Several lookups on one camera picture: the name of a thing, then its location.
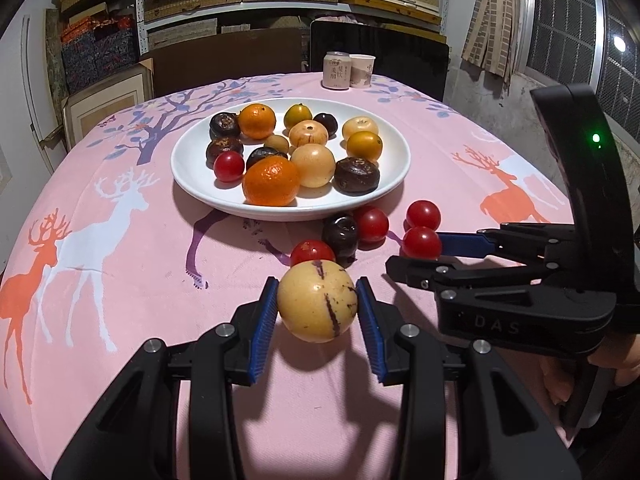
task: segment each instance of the red fruit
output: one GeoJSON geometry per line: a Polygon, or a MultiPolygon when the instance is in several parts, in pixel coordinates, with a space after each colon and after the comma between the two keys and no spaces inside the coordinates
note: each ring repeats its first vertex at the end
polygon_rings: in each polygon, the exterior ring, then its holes
{"type": "Polygon", "coordinates": [[[291,251],[291,267],[302,262],[313,260],[335,261],[335,254],[331,247],[320,240],[305,240],[296,245],[291,251]]]}
{"type": "Polygon", "coordinates": [[[244,173],[244,158],[236,152],[220,153],[213,163],[213,173],[220,182],[235,182],[244,173]]]}
{"type": "Polygon", "coordinates": [[[409,258],[435,260],[442,254],[442,243],[433,229],[412,227],[404,234],[402,250],[409,258]]]}
{"type": "Polygon", "coordinates": [[[440,227],[440,210],[429,200],[417,200],[406,210],[409,227],[428,227],[434,231],[440,227]]]}
{"type": "Polygon", "coordinates": [[[361,242],[374,244],[385,239],[389,232],[389,218],[382,209],[373,206],[363,206],[353,213],[358,225],[358,237],[361,242]]]}

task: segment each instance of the table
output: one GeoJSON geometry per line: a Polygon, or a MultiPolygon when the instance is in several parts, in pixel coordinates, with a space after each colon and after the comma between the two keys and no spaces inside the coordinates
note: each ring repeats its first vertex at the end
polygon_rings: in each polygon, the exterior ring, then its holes
{"type": "MultiPolygon", "coordinates": [[[[345,92],[323,89],[320,79],[227,80],[137,105],[98,124],[53,175],[0,288],[0,333],[7,331],[0,413],[45,474],[144,340],[177,344],[229,320],[236,306],[258,298],[268,276],[284,274],[299,241],[319,236],[319,222],[243,220],[183,192],[169,156],[201,118],[232,104],[299,96],[357,105],[396,126],[414,163],[404,184],[378,202],[393,232],[382,247],[359,251],[349,274],[368,276],[380,300],[432,332],[432,295],[383,275],[413,200],[438,204],[444,231],[572,222],[568,200],[542,174],[449,107],[382,76],[370,89],[345,92]]],[[[505,356],[555,416],[537,358],[505,356]]],[[[178,477],[185,479],[188,386],[181,391],[178,477]]],[[[247,478],[387,478],[400,399],[399,387],[383,388],[370,373],[357,323],[325,345],[304,344],[277,325],[264,375],[234,392],[247,478]]],[[[453,416],[448,424],[454,432],[453,416]]],[[[455,457],[452,444],[450,478],[455,457]]]]}

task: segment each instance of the checkered curtain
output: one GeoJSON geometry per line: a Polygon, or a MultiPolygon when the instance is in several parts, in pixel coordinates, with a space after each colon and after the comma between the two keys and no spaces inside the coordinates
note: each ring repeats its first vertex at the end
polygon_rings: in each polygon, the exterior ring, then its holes
{"type": "Polygon", "coordinates": [[[520,0],[476,0],[462,59],[511,79],[520,0]]]}

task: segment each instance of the window screen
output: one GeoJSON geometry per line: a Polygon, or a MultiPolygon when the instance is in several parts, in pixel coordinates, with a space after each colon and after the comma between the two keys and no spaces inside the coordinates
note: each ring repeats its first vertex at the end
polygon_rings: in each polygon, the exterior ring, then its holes
{"type": "Polygon", "coordinates": [[[598,101],[631,136],[640,141],[640,60],[618,8],[605,0],[607,34],[598,101]]]}
{"type": "Polygon", "coordinates": [[[595,0],[536,0],[530,68],[563,84],[589,83],[595,43],[595,0]]]}

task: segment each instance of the dark purple fruit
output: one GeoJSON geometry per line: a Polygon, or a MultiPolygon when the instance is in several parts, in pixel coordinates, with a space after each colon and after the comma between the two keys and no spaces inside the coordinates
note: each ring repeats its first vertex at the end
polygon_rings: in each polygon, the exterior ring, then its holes
{"type": "Polygon", "coordinates": [[[260,148],[256,148],[251,152],[249,158],[246,160],[246,168],[249,169],[256,162],[267,158],[268,156],[279,155],[284,158],[289,158],[286,153],[279,152],[275,148],[270,148],[269,146],[261,146],[260,148]]]}
{"type": "Polygon", "coordinates": [[[229,112],[215,114],[209,123],[209,137],[211,140],[218,137],[240,137],[238,116],[229,112]]]}
{"type": "Polygon", "coordinates": [[[324,221],[322,241],[332,248],[338,262],[349,260],[358,248],[358,224],[348,213],[338,213],[324,221]]]}
{"type": "Polygon", "coordinates": [[[207,146],[207,162],[213,164],[218,155],[224,152],[237,152],[242,155],[244,146],[235,137],[218,137],[213,139],[207,146]]]}
{"type": "Polygon", "coordinates": [[[318,123],[322,124],[329,132],[329,138],[333,139],[335,137],[335,133],[338,131],[338,121],[335,120],[335,117],[331,114],[321,113],[314,117],[314,120],[318,123]]]}
{"type": "Polygon", "coordinates": [[[370,193],[380,183],[380,170],[365,158],[348,156],[335,163],[334,182],[343,193],[370,193]]]}

